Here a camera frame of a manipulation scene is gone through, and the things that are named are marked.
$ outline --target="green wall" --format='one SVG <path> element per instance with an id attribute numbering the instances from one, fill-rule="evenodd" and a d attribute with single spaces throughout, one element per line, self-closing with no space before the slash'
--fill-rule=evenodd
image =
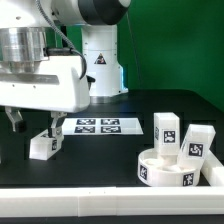
<path id="1" fill-rule="evenodd" d="M 187 89 L 224 111 L 224 0 L 132 0 L 118 24 L 119 62 L 129 89 Z M 68 29 L 81 49 L 79 27 Z"/>

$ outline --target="black table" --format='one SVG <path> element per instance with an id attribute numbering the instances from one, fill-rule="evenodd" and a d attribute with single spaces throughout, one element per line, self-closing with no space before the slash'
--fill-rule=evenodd
<path id="1" fill-rule="evenodd" d="M 224 113 L 199 95 L 184 90 L 130 91 L 127 97 L 110 104 L 93 104 L 69 118 L 137 117 L 144 135 L 65 136 L 63 148 L 48 161 L 29 160 L 30 139 L 45 130 L 50 113 L 23 110 L 28 129 L 12 132 L 3 108 L 0 112 L 1 188 L 43 187 L 143 187 L 137 177 L 137 158 L 153 148 L 153 114 L 174 112 L 180 117 L 181 142 L 189 124 L 209 124 L 216 130 L 211 150 L 224 160 Z M 202 176 L 200 186 L 208 183 Z M 0 219 L 15 223 L 223 223 L 224 216 L 139 216 L 92 218 Z"/>

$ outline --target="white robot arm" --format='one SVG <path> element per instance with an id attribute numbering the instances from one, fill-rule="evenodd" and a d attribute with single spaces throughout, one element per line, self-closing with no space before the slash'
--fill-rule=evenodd
<path id="1" fill-rule="evenodd" d="M 30 158 L 46 160 L 57 152 L 66 113 L 82 111 L 90 103 L 86 59 L 55 24 L 114 25 L 129 4 L 130 0 L 0 0 L 0 105 L 5 106 L 14 131 L 25 129 L 19 108 L 48 110 L 53 118 L 51 127 L 31 140 Z M 66 40 L 68 49 L 48 48 L 50 28 Z M 88 62 L 89 51 L 84 54 Z"/>

